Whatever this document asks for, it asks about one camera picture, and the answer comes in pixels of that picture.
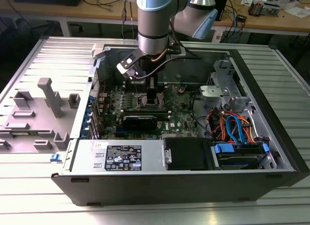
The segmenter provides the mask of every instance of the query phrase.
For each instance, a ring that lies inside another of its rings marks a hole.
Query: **slotted aluminum surface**
[[[131,44],[132,41],[115,41]],[[104,39],[49,38],[40,41],[0,95],[0,126],[12,111],[18,89],[44,96],[40,77],[52,77],[52,87],[64,97],[83,90],[93,65],[91,50]],[[257,80],[281,122],[310,166],[310,97],[302,79],[267,46],[187,43],[188,47],[234,48]],[[121,207],[77,207],[50,179],[61,168],[50,154],[0,155],[0,219],[3,224],[178,224],[251,225],[309,224],[310,178],[279,188],[256,202],[204,203]]]

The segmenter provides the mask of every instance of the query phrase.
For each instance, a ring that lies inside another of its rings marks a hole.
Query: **power supply label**
[[[108,146],[105,170],[141,171],[141,146]]]

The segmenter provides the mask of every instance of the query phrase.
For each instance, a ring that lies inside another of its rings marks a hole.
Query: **metal bracket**
[[[172,157],[171,157],[171,150],[170,149],[166,149],[164,152],[165,155],[165,162],[167,164],[172,163]]]
[[[228,104],[231,107],[232,111],[237,113],[242,113],[246,109],[251,99],[246,96],[233,96],[229,99]]]
[[[271,152],[268,153],[268,155],[263,158],[261,162],[261,166],[263,166],[265,169],[276,169],[277,163],[275,159],[273,158]]]

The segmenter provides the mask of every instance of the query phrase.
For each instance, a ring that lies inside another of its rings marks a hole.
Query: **wooden desk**
[[[238,11],[238,14],[247,16],[244,32],[258,32],[270,34],[286,34],[286,35],[308,35],[310,32],[310,16],[298,18],[283,10],[280,11],[278,17],[274,16],[249,16],[249,6],[241,5],[241,0],[231,0],[233,7]],[[301,3],[310,3],[310,0],[300,0]],[[298,7],[303,8],[304,4],[299,4]],[[232,21],[229,19],[229,14],[224,13],[221,21],[216,21],[215,26],[230,27]]]
[[[28,4],[15,3],[10,0],[12,5],[27,19],[42,19],[42,20],[56,20],[60,22],[64,36],[70,36],[70,29],[68,22],[91,22],[91,23],[109,23],[121,24],[121,14],[124,3],[119,1],[113,4],[113,11],[100,8],[95,5],[89,5],[81,2],[77,7],[62,6],[62,5],[46,5],[46,4]],[[284,11],[280,12],[278,17],[272,16],[249,16],[248,6],[237,5],[241,0],[232,0],[233,6],[238,13],[247,16],[244,32],[258,32],[271,34],[285,34],[285,35],[308,35],[310,32],[310,16],[305,18],[298,18]],[[309,2],[310,0],[301,0],[301,2]],[[137,16],[137,6],[133,4],[133,17],[135,20]],[[0,0],[0,16],[20,18],[20,16],[10,7],[6,0]],[[129,6],[127,4],[127,16],[130,16]],[[232,25],[227,13],[224,13],[221,21],[216,21],[213,30],[216,30],[214,41],[218,41],[216,37],[221,36],[223,31],[229,29]]]
[[[121,24],[121,14],[124,7],[123,1],[112,4],[111,9],[113,11],[111,12],[96,5],[89,5],[84,1],[81,1],[76,7],[49,4],[15,3],[13,0],[9,1],[26,19],[55,20],[60,22],[64,36],[71,36],[68,22]],[[96,0],[87,1],[90,3],[96,3]],[[104,3],[111,1],[114,0],[102,0],[101,2]],[[138,20],[137,6],[133,5],[132,8],[133,18],[136,24],[136,21]],[[128,3],[126,9],[126,24],[131,24]],[[11,8],[6,0],[0,0],[0,16],[21,18],[20,15]]]

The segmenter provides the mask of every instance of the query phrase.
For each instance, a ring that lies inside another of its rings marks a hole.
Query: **red wire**
[[[248,132],[247,132],[247,129],[245,129],[245,128],[243,127],[243,130],[244,130],[244,132],[247,134],[248,142],[251,143],[251,139],[250,139],[250,136],[249,136],[249,134],[248,134]]]

